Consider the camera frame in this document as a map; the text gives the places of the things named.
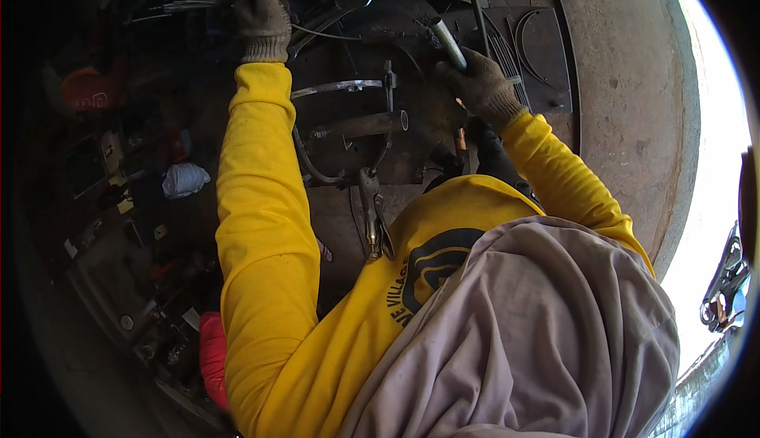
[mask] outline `steel pipe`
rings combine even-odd
[[[395,133],[409,129],[406,110],[386,111],[363,117],[339,120],[313,129],[309,136],[320,139],[328,135],[342,135],[343,138],[369,137],[383,133]]]
[[[462,54],[459,45],[457,45],[454,36],[451,35],[451,32],[448,30],[448,27],[446,27],[446,23],[443,22],[443,19],[439,17],[434,18],[429,27],[438,40],[441,41],[441,46],[446,52],[446,55],[448,55],[451,63],[454,64],[454,67],[460,72],[467,70],[467,60],[464,58],[464,54]]]

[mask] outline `knit glove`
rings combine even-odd
[[[242,63],[287,61],[292,31],[287,0],[240,0],[235,15],[240,36],[248,43]]]
[[[466,47],[461,50],[467,60],[466,72],[459,72],[447,61],[435,64],[435,72],[468,110],[499,134],[527,113],[527,107],[518,101],[498,63]]]

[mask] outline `red cloth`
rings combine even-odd
[[[224,386],[224,357],[227,355],[227,340],[222,329],[222,317],[218,312],[203,313],[198,331],[201,337],[199,362],[206,394],[219,408],[226,411],[227,391]]]

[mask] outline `printed logo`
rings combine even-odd
[[[476,228],[455,228],[442,232],[414,248],[404,259],[404,265],[394,284],[385,295],[386,306],[391,310],[391,318],[406,327],[422,308],[422,303],[414,296],[414,285],[425,281],[433,291],[462,266],[473,244],[483,235]]]

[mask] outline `gloved hand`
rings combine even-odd
[[[248,43],[242,63],[287,61],[293,30],[287,0],[240,0],[235,15],[240,36]]]
[[[493,126],[498,135],[526,113],[527,107],[518,101],[498,63],[466,47],[461,49],[467,60],[466,72],[459,72],[447,61],[435,64],[435,72],[467,109]]]

